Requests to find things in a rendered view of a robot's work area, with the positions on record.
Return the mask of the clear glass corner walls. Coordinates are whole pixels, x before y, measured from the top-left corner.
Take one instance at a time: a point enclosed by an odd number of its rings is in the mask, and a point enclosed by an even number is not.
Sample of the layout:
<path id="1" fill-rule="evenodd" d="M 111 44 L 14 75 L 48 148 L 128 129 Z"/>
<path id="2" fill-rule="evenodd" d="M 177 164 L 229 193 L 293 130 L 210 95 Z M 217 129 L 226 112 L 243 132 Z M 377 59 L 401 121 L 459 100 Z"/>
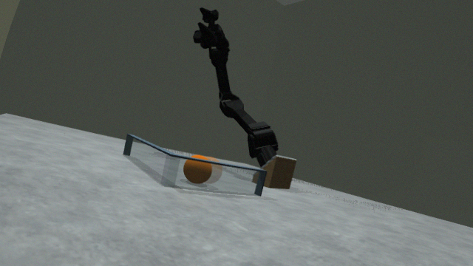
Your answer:
<path id="1" fill-rule="evenodd" d="M 124 154 L 169 188 L 260 197 L 265 172 L 169 156 L 127 135 Z"/>

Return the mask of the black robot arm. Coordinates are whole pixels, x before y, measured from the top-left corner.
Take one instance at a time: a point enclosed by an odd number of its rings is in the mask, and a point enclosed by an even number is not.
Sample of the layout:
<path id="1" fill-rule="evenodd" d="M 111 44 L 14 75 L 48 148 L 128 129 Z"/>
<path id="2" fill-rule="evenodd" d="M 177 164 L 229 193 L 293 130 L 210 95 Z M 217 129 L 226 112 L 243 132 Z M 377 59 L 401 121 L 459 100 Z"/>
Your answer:
<path id="1" fill-rule="evenodd" d="M 226 117 L 234 118 L 248 133 L 249 154 L 252 159 L 256 157 L 260 167 L 263 167 L 263 165 L 277 155 L 278 143 L 276 141 L 275 132 L 265 121 L 257 123 L 244 110 L 244 104 L 241 99 L 231 92 L 226 69 L 228 52 L 230 51 L 229 42 L 224 33 L 223 35 L 224 39 L 221 43 L 216 44 L 216 49 L 209 48 L 211 63 L 215 66 L 217 71 L 217 83 L 220 91 L 220 109 Z"/>

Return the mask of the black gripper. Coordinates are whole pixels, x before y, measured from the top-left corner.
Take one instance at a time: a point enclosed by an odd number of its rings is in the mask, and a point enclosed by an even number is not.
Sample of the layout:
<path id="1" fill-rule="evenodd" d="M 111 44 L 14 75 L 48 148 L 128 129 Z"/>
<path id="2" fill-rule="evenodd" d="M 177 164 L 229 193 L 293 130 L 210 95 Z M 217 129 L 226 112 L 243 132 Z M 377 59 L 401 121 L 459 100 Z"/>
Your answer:
<path id="1" fill-rule="evenodd" d="M 208 23 L 208 26 L 205 26 L 201 22 L 198 23 L 201 31 L 200 46 L 203 47 L 203 49 L 207 49 L 221 43 L 224 39 L 224 35 L 223 30 L 219 29 L 220 26 L 214 24 L 214 21 L 218 19 L 218 10 L 210 11 L 201 7 L 200 11 L 203 14 L 204 22 Z"/>

